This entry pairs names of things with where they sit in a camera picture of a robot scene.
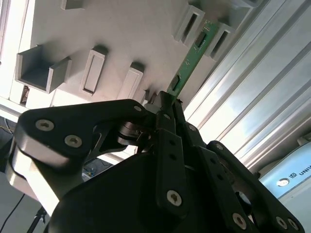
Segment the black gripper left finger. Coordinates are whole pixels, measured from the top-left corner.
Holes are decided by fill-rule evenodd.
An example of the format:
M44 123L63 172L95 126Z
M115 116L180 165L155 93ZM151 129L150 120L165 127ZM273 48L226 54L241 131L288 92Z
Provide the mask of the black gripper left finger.
M52 216L74 188L143 153L180 152L175 101L160 92L150 107L113 100L23 113L14 138L14 170Z

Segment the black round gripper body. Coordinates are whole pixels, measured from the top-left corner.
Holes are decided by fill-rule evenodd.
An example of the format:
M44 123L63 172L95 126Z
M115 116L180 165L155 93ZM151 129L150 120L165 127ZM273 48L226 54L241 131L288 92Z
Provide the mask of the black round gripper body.
M132 156L69 191L50 233L225 233L200 175L180 152Z

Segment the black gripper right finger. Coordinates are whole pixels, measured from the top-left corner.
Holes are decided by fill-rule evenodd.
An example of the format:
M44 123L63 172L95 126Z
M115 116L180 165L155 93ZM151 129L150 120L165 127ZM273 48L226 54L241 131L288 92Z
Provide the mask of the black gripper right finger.
M303 233L298 219L222 143L206 144L186 122L175 102L177 131L185 144L186 161L203 177L213 197L217 233Z

